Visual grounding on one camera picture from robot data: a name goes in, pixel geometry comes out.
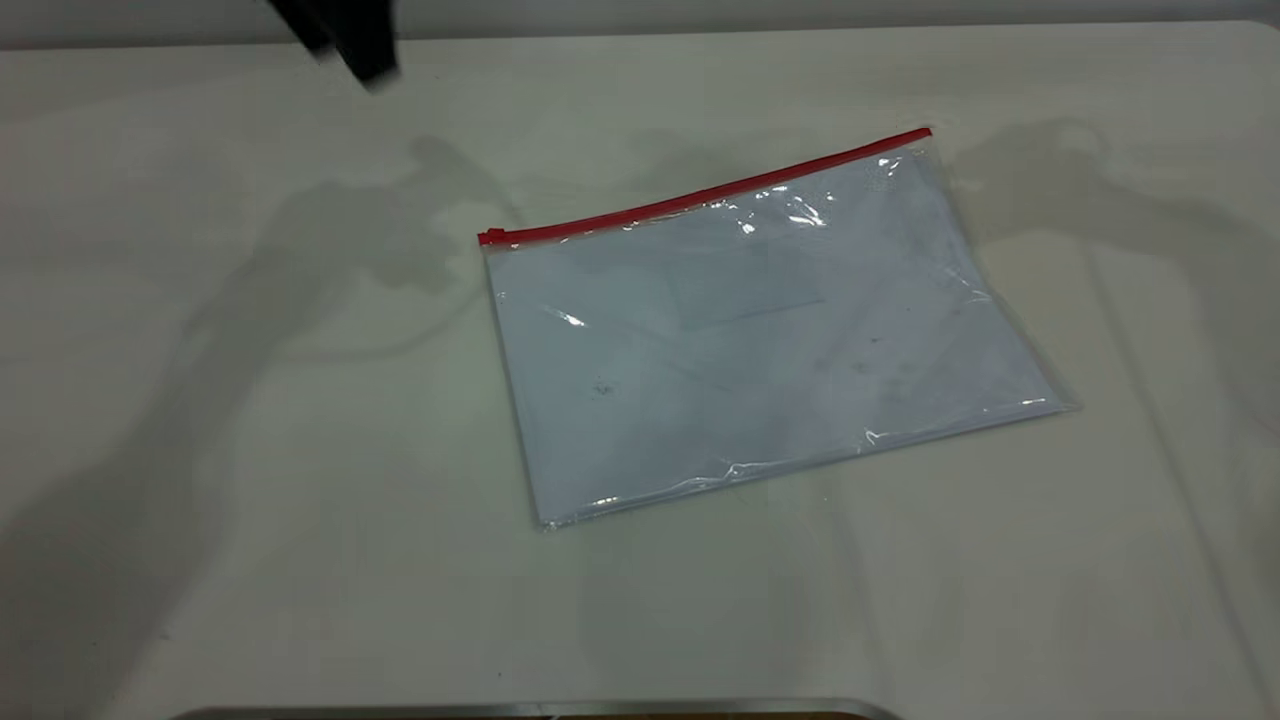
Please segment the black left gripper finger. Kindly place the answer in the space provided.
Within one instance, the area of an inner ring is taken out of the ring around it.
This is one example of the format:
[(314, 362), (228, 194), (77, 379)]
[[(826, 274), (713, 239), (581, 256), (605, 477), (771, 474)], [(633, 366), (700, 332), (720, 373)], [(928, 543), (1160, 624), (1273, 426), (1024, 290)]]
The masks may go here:
[(365, 88), (399, 74), (393, 1), (270, 1), (269, 6), (314, 58), (337, 55)]

